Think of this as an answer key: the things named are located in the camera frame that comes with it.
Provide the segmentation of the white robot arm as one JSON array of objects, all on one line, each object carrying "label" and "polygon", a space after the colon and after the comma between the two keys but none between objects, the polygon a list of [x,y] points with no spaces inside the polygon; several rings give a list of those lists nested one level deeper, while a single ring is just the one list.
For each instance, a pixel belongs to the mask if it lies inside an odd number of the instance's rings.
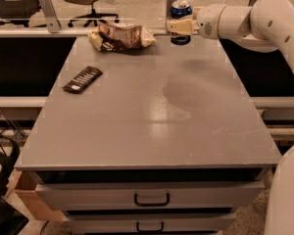
[{"label": "white robot arm", "polygon": [[[260,52],[280,51],[294,74],[294,6],[289,0],[257,0],[252,6],[191,7],[175,1],[167,31],[228,39]],[[269,192],[264,235],[294,235],[294,145],[280,159]]]}]

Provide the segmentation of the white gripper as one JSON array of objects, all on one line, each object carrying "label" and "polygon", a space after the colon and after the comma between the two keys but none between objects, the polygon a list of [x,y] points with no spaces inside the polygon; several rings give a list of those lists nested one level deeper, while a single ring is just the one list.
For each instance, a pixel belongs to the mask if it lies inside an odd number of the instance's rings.
[{"label": "white gripper", "polygon": [[225,4],[213,4],[194,8],[194,19],[167,20],[167,29],[171,33],[192,35],[198,31],[206,39],[219,39],[219,20]]}]

